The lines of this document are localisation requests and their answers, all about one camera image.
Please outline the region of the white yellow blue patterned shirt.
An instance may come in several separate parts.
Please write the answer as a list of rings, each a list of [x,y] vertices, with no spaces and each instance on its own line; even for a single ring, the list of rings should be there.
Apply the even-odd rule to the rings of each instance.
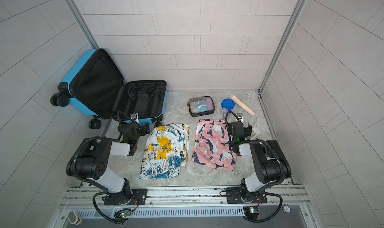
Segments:
[[[141,180],[171,179],[180,175],[188,159],[189,125],[168,124],[155,127],[145,147]]]

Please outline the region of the pink navy patterned garment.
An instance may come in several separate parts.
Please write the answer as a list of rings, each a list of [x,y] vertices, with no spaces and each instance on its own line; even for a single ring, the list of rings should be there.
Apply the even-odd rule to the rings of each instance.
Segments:
[[[197,124],[193,161],[202,166],[234,171],[236,153],[229,149],[229,135],[223,120],[200,120]]]

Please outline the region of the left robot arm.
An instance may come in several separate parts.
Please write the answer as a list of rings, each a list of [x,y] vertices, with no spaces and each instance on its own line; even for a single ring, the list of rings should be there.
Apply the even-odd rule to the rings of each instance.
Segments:
[[[111,157],[132,157],[141,136],[150,133],[150,125],[122,123],[118,126],[123,141],[93,137],[84,139],[68,162],[66,173],[101,189],[105,206],[144,205],[146,189],[131,189],[129,181],[114,173],[108,165]]]

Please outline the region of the clear black-trimmed toiletry pouch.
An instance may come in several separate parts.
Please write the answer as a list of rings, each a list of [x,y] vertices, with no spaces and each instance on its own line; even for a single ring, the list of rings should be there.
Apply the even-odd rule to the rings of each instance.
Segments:
[[[215,105],[210,96],[192,98],[188,101],[187,106],[192,117],[211,115],[215,112]]]

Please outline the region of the clear jar with blue lid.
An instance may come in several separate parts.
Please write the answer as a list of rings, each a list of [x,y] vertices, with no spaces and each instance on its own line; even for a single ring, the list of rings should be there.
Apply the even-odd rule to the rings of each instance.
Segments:
[[[222,108],[223,120],[225,119],[227,112],[232,111],[234,109],[235,105],[236,105],[235,102],[230,98],[222,100],[221,108]]]

